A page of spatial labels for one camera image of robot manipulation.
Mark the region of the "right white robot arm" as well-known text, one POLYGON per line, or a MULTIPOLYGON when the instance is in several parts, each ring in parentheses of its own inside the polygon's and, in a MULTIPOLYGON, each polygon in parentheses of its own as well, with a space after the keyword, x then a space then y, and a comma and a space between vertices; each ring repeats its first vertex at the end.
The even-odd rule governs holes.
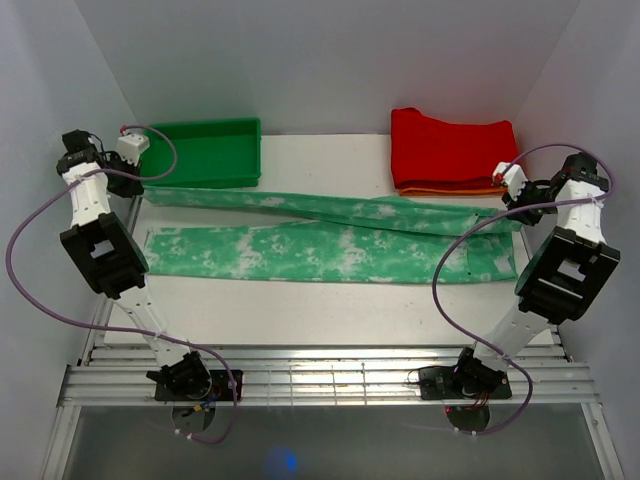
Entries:
POLYGON ((502 201, 509 219, 535 226, 553 214, 556 225, 517 280, 515 304, 484 341, 461 352, 451 382, 464 397, 488 395, 505 385, 509 359, 541 332, 580 319, 620 261, 601 230, 598 198, 608 192, 609 182, 592 156, 568 156, 549 180, 530 181, 521 167, 504 163, 494 177, 507 188, 502 201))

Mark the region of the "green white tie-dye trousers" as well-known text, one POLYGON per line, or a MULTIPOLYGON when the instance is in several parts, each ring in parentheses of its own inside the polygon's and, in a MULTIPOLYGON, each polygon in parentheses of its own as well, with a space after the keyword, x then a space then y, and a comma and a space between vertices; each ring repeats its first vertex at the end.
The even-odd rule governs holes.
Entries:
POLYGON ((272 226, 154 227, 144 253, 151 273, 232 280, 465 284, 517 276, 519 225, 497 209, 242 190, 150 187, 145 199, 282 218, 272 226))

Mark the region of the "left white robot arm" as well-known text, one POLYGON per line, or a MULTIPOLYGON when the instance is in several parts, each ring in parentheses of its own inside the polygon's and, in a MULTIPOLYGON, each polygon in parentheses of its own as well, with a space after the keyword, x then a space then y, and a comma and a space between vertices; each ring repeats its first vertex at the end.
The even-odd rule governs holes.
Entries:
POLYGON ((112 195, 132 198, 143 193, 139 161, 149 138, 124 134, 111 151, 94 140, 84 130, 62 135, 66 152, 56 171, 72 188, 72 222, 60 234, 61 243, 89 287, 114 301, 144 332, 158 365, 147 377, 178 397, 203 399, 211 392, 212 376, 199 353, 165 338, 167 323, 146 282, 148 264, 110 205, 112 195))

